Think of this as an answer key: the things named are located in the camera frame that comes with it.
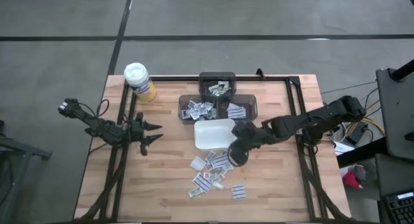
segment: plastic bin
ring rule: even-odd
[[[194,123],[196,123],[196,121],[198,121],[198,120],[194,120],[192,117],[190,117],[190,118],[183,118],[182,117],[182,111],[190,109],[188,107],[188,105],[190,104],[190,101],[193,101],[195,103],[204,103],[205,102],[205,100],[202,99],[201,95],[181,95],[180,96],[178,116],[184,124],[194,124]],[[215,109],[215,115],[216,115],[216,118],[211,118],[211,120],[219,119],[219,112],[217,110],[217,99],[212,100],[210,103],[213,104],[213,108]]]
[[[224,94],[216,96],[209,88],[215,85],[219,85],[219,82],[228,82],[228,86],[231,88]],[[199,92],[202,99],[205,101],[214,101],[216,98],[220,100],[228,100],[236,92],[236,80],[235,74],[231,72],[203,72],[199,75]]]
[[[189,110],[188,105],[190,101],[195,103],[203,103],[205,100],[202,99],[201,95],[181,95],[179,98],[179,108],[178,108],[178,117],[182,120],[184,124],[194,124],[198,120],[194,120],[192,117],[183,118],[182,111]],[[227,108],[230,104],[235,104],[239,107],[244,107],[246,111],[245,118],[232,118],[235,121],[238,120],[254,120],[257,118],[257,102],[254,95],[234,95],[229,97],[229,100],[221,100],[221,98],[216,98],[211,100],[213,108],[215,109],[216,117],[211,118],[210,120],[224,119],[228,118]]]
[[[254,95],[234,95],[229,100],[218,101],[217,106],[220,118],[229,118],[227,108],[230,104],[244,107],[246,110],[245,118],[232,118],[234,120],[254,120],[257,118],[257,100]]]

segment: metal stand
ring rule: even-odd
[[[4,122],[0,120],[0,131],[2,130],[3,126]],[[14,180],[11,181],[10,190],[7,192],[7,194],[5,194],[6,199],[3,203],[3,207],[0,207],[2,208],[2,212],[0,214],[0,223],[8,224],[10,223],[10,216],[12,215],[17,195],[23,184],[26,170],[32,156],[35,155],[41,157],[43,160],[49,160],[52,152],[47,152],[33,146],[17,142],[11,138],[5,137],[2,133],[0,133],[0,153],[0,157],[9,157],[10,155],[13,155],[23,158],[20,167],[17,170],[17,173],[14,175]]]
[[[403,65],[399,69],[388,69],[387,72],[386,71],[382,72],[383,74],[387,73],[387,75],[392,79],[390,80],[387,77],[387,75],[385,76],[385,78],[388,78],[389,83],[385,83],[384,80],[381,79],[381,78],[384,78],[384,76],[379,77],[378,71],[377,71],[377,82],[378,82],[378,88],[380,89],[380,92],[388,91],[389,93],[390,92],[389,90],[391,90],[391,92],[398,93],[398,91],[400,91],[397,89],[398,87],[409,85],[409,83],[412,82],[411,81],[412,78],[410,78],[410,80],[406,79],[407,76],[410,75],[412,72],[414,72],[414,60],[411,60],[410,62]],[[412,126],[402,127],[402,124],[404,123],[398,122],[398,121],[406,120],[406,118],[409,118],[411,116],[410,110],[411,110],[412,103],[404,102],[403,104],[401,104],[401,106],[408,107],[406,109],[408,109],[409,111],[404,112],[404,111],[401,111],[401,110],[405,110],[403,107],[400,107],[399,111],[397,111],[398,109],[389,110],[387,109],[387,107],[384,107],[386,106],[386,104],[393,103],[394,100],[385,99],[384,97],[381,96],[381,93],[380,93],[380,100],[382,103],[381,107],[384,111],[383,118],[384,118],[384,124],[386,125],[386,129],[394,129],[394,133],[387,132],[386,137],[382,137],[381,139],[378,139],[369,144],[366,144],[365,146],[361,146],[352,151],[349,151],[349,152],[346,152],[346,153],[343,153],[337,156],[336,158],[338,159],[338,164],[340,168],[352,165],[362,160],[372,159],[378,153],[383,154],[383,155],[390,155],[392,157],[402,157],[402,158],[406,157],[407,155],[412,155],[412,151],[402,151],[402,152],[398,152],[398,154],[393,153],[393,149],[395,150],[395,148],[401,148],[404,145],[407,145],[405,147],[408,148],[409,150],[412,148],[412,141],[414,138],[414,134],[412,132]],[[391,117],[397,116],[397,118],[395,117],[392,118],[392,120],[397,120],[395,121],[393,125],[392,124],[390,125],[390,123],[387,122],[387,119],[389,120],[390,116]],[[400,128],[398,129],[398,131],[402,132],[400,135],[399,133],[395,134],[396,127]],[[390,148],[390,150],[388,150],[389,146],[387,145],[387,139],[391,140],[392,142],[393,148]]]

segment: white container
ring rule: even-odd
[[[144,65],[140,63],[127,65],[124,76],[139,100],[150,101],[155,97],[157,92]]]
[[[236,140],[232,119],[200,120],[194,124],[195,147],[199,150],[225,150]]]

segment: red object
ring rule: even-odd
[[[361,189],[358,186],[358,182],[356,181],[355,175],[353,172],[347,172],[343,177],[342,177],[342,181],[345,185],[351,186],[352,188],[354,188],[355,190],[359,190]]]

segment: white bowl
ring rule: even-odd
[[[225,150],[236,140],[232,119],[200,120],[194,124],[195,147],[199,150]]]

